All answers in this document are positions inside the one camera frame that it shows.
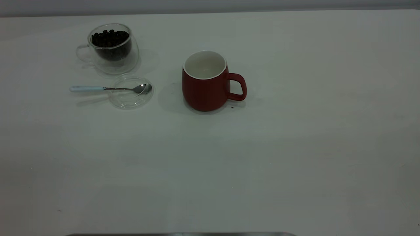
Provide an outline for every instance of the mug handle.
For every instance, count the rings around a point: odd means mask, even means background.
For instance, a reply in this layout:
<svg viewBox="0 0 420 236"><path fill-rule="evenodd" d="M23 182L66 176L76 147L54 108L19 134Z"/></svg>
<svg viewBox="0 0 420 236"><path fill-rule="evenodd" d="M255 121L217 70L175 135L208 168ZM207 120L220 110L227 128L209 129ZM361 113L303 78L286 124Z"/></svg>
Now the mug handle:
<svg viewBox="0 0 420 236"><path fill-rule="evenodd" d="M245 79L242 75L229 73L228 80L238 81L242 87L242 95L229 93L228 99L235 100L235 101L242 101L247 97L247 84L245 83Z"/></svg>
<svg viewBox="0 0 420 236"><path fill-rule="evenodd" d="M83 62L92 63L92 60L90 58L84 58L79 54L79 50L82 49L82 48L85 48L85 47L89 47L89 45L86 43L86 44L82 44L82 45L78 46L76 48L76 56L79 60L81 60Z"/></svg>

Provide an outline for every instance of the white wall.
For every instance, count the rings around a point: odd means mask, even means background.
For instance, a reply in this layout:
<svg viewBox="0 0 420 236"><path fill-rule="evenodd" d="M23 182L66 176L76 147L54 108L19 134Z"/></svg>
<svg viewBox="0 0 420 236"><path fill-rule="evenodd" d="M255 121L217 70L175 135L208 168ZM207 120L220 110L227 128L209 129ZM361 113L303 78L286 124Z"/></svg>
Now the white wall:
<svg viewBox="0 0 420 236"><path fill-rule="evenodd" d="M410 8L420 0L0 0L0 16Z"/></svg>

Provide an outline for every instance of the red mug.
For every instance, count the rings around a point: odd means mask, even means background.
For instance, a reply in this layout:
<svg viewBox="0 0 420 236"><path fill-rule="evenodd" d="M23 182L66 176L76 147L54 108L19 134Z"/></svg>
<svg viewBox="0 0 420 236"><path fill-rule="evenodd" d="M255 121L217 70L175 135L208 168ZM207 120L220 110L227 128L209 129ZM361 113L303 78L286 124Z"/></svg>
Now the red mug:
<svg viewBox="0 0 420 236"><path fill-rule="evenodd" d="M230 93L229 80L238 81L242 95ZM199 111L220 108L228 99L242 101L247 97L247 84L241 75L229 73L226 59L212 51L192 54L184 62L182 93L188 104Z"/></svg>

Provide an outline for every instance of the spoon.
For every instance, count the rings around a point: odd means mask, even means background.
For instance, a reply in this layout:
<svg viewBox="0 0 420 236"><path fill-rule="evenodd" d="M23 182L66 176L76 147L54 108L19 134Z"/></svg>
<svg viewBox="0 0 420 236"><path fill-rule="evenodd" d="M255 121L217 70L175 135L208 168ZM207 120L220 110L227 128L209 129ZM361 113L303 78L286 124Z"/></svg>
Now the spoon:
<svg viewBox="0 0 420 236"><path fill-rule="evenodd" d="M95 92L95 91L107 91L107 90L130 90L135 93L141 94L142 92L148 93L152 90L151 84L141 84L134 87L133 89L126 88L108 88L101 86L71 86L69 88L70 92Z"/></svg>

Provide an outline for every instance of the glass cup handle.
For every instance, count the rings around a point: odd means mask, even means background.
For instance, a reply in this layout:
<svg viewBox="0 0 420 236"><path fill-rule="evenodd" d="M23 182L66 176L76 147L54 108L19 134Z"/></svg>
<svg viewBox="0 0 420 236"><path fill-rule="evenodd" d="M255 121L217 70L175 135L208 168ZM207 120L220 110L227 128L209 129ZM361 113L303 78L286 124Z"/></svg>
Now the glass cup handle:
<svg viewBox="0 0 420 236"><path fill-rule="evenodd" d="M89 45L86 43L86 44L82 44L82 45L80 45L76 48L77 58L79 58L79 60L81 60L83 62L92 63L92 60L90 58L82 57L79 53L80 49L85 48L85 47L89 47Z"/></svg>

